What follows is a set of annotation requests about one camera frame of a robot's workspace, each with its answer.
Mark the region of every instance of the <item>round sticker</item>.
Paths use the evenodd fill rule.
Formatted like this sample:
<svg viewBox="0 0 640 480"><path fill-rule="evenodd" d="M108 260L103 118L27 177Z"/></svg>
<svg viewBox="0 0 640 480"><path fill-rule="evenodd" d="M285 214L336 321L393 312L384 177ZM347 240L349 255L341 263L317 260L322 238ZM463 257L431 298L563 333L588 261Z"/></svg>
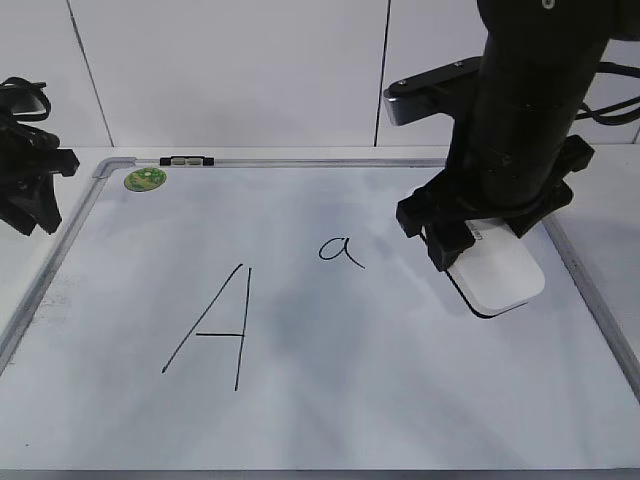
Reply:
<svg viewBox="0 0 640 480"><path fill-rule="evenodd" d="M132 192L148 192L162 185L167 174L159 168L142 168L127 175L124 186Z"/></svg>

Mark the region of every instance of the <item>whiteboard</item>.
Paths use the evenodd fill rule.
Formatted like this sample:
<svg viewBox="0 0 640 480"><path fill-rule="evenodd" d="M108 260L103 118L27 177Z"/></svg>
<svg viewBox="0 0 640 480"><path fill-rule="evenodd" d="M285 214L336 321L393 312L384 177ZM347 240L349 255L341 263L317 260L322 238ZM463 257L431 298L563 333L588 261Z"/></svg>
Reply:
<svg viewBox="0 0 640 480"><path fill-rule="evenodd" d="M640 466L640 406L543 229L545 291L485 321L394 219L433 169L131 171L0 377L3 468ZM320 258L347 238L360 265Z"/></svg>

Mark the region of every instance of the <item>white wall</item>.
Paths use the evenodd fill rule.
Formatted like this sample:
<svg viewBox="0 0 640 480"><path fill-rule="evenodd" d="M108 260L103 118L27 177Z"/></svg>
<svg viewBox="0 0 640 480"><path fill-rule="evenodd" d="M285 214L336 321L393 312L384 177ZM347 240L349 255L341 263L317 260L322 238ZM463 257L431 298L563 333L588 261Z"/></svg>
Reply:
<svg viewBox="0 0 640 480"><path fill-rule="evenodd" d="M487 33L472 0L392 0L385 88L402 78L456 60L482 55ZM640 43L611 42L604 60L640 65ZM587 104L605 107L634 97L640 80L612 75L596 77ZM453 121L444 115L394 127L380 119L378 145L448 145ZM620 127L576 122L573 133L594 144L633 143L640 121Z"/></svg>
<svg viewBox="0 0 640 480"><path fill-rule="evenodd" d="M372 145L386 0L74 0L116 145Z"/></svg>
<svg viewBox="0 0 640 480"><path fill-rule="evenodd" d="M372 145L387 0L71 0L106 121L117 146ZM6 78L45 80L45 128L69 145L109 136L66 0L0 0ZM383 85L482 54L475 0L391 0ZM607 59L640 65L640 43L612 42ZM638 81L598 78L601 107ZM447 145L438 115L392 127L377 144ZM578 122L591 143L632 143L640 122Z"/></svg>
<svg viewBox="0 0 640 480"><path fill-rule="evenodd" d="M0 2L0 81L46 81L53 105L38 126L67 145L109 145L65 0Z"/></svg>

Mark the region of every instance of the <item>whiteboard frame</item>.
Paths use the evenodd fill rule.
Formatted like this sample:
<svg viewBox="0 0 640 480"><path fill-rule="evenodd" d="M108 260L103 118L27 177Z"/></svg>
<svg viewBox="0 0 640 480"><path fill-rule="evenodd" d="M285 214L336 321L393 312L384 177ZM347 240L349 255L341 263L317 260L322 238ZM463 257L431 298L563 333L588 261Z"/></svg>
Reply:
<svg viewBox="0 0 640 480"><path fill-rule="evenodd" d="M216 159L214 165L163 165L163 168L353 168L353 167L366 167L366 168L442 168L444 167L444 159ZM103 187L107 183L111 174L123 168L135 168L135 167L151 167L160 166L160 159L138 159L135 157L112 157L103 160L96 171L92 175L92 180L87 186L79 204L76 206L72 213L66 228L61 232L56 243L54 244L51 253L44 262L39 273L36 275L33 283L31 284L26 295L20 302L18 308L12 315L7 327L0 334L0 376L2 375L7 364L11 360L13 353L16 351L20 344L20 340L29 328L33 316L38 309L40 302L46 294L51 282L53 281L58 269L64 262L66 254L69 252L74 240L78 233L82 229L85 220L91 213L93 206L95 205ZM573 248L570 239L562 229L561 224L558 222L554 215L548 216L543 224L546 228L549 237L551 238L558 254L562 258L565 267L569 274L573 278L578 291L580 292L583 301L588 307L591 315L596 321L600 332L605 338L607 345L613 353L618 366L623 372L629 385L631 386L633 393L640 402L640 363L637 357L633 353L628 341L624 337L615 317L611 313L611 310L607 306L606 302L600 295L597 287L593 283L591 277L588 274L584 264L577 255ZM458 472L456 478L463 479L529 479L539 478L539 472L545 472L544 478L550 479L573 479L573 478L637 478L640 474L640 469L612 469L612 470L530 470L530 471L464 471ZM63 475L64 478L83 478L87 472L47 472L47 471L32 471L32 472L19 472L11 470L0 469L2 478L29 478L29 479L47 479L62 478L59 475ZM101 472L100 478L164 478L158 477L160 472ZM173 472L171 478L205 478L200 476L204 472ZM242 478L247 477L248 472L221 472L215 475L215 478ZM273 476L274 472L252 472L252 475L259 476L260 478ZM442 475L441 477L448 479L452 475L452 471L433 472L436 475ZM332 480L338 478L355 479L355 478L418 478L417 472L340 472L340 471L328 471L328 472L278 472L277 478L298 479L298 478L331 478Z"/></svg>

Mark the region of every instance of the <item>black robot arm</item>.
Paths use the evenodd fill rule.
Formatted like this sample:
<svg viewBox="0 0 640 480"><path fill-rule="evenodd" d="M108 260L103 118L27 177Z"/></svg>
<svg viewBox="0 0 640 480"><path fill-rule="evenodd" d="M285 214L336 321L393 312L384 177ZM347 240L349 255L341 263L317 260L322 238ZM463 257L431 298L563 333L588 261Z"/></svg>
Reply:
<svg viewBox="0 0 640 480"><path fill-rule="evenodd" d="M455 121L445 169L397 208L405 233L425 240L438 270L474 244L466 220L503 218L522 236L571 202L563 179L586 168L593 149L567 134L581 109L596 120L612 118L603 116L607 109L591 111L584 97L599 69L629 68L600 59L609 39L640 38L639 5L478 0L489 31L482 57L400 80L385 91L397 125L435 113ZM640 112L624 115L613 118L626 123Z"/></svg>

